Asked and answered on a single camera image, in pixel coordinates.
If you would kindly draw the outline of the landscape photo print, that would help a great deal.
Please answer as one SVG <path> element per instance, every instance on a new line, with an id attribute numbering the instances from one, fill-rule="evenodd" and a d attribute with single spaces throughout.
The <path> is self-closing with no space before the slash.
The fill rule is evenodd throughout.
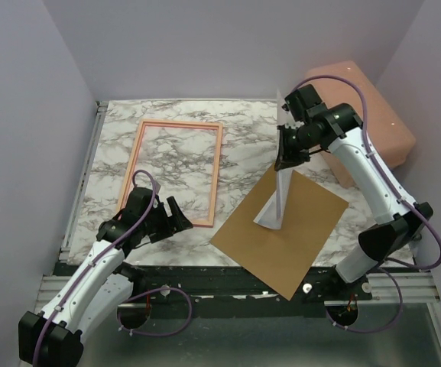
<path id="1" fill-rule="evenodd" d="M 287 113 L 282 109 L 284 98 L 277 91 L 277 151 L 281 150 L 280 127 L 287 122 Z M 284 211 L 287 203 L 287 195 L 290 187 L 292 168 L 275 171 L 275 191 L 257 214 L 254 222 L 267 229 L 279 230 L 282 227 Z"/>

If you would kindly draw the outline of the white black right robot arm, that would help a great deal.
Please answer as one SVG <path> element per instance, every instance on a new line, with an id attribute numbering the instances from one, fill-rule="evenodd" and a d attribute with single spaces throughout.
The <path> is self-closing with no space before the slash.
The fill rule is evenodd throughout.
<path id="1" fill-rule="evenodd" d="M 283 120 L 277 126 L 275 222 L 282 221 L 292 170 L 309 161 L 310 150 L 315 147 L 343 163 L 375 220 L 359 234 L 355 249 L 335 266 L 336 275 L 327 281 L 329 294 L 342 300 L 353 293 L 355 281 L 419 234 L 428 225 L 433 209 L 427 202 L 417 202 L 401 186 L 371 146 L 364 121 L 349 104 L 329 108 L 323 102 L 299 106 L 285 102 L 281 111 L 301 125 L 294 128 Z"/>

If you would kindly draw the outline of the pink wooden picture frame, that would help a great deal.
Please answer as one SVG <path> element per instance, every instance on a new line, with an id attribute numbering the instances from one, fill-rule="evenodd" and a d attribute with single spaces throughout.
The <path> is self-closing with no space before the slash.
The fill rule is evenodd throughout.
<path id="1" fill-rule="evenodd" d="M 117 209 L 133 188 L 139 169 L 151 172 L 163 195 L 176 197 L 197 227 L 213 227 L 223 124 L 142 119 L 118 197 Z"/>

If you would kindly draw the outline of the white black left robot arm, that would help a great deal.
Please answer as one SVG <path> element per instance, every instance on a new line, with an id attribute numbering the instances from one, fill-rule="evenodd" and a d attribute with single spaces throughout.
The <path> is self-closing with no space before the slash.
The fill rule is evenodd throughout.
<path id="1" fill-rule="evenodd" d="M 145 272 L 125 262 L 143 238 L 151 242 L 192 229 L 174 197 L 160 201 L 134 189 L 123 209 L 103 222 L 89 254 L 57 295 L 18 323 L 20 360 L 34 366 L 75 366 L 86 337 L 124 301 L 150 293 Z"/>

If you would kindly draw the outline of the brown cardboard backing board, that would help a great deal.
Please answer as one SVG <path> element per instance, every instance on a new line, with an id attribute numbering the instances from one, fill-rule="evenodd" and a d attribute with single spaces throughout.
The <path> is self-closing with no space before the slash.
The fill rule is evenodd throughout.
<path id="1" fill-rule="evenodd" d="M 254 219 L 274 191 L 275 171 L 269 167 L 211 243 L 290 300 L 349 203 L 295 172 L 282 226 L 267 229 Z"/>

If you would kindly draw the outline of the translucent pink plastic box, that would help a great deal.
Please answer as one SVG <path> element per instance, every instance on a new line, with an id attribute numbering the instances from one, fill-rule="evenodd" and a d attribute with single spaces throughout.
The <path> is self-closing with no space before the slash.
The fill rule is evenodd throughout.
<path id="1" fill-rule="evenodd" d="M 306 78 L 319 75 L 342 77 L 362 91 L 368 107 L 368 134 L 372 144 L 390 169 L 401 166 L 416 139 L 358 65 L 353 61 L 344 61 L 315 67 L 305 73 Z M 311 83 L 327 107 L 347 103 L 358 115 L 362 115 L 362 102 L 352 87 L 338 80 L 328 79 L 314 80 Z"/>

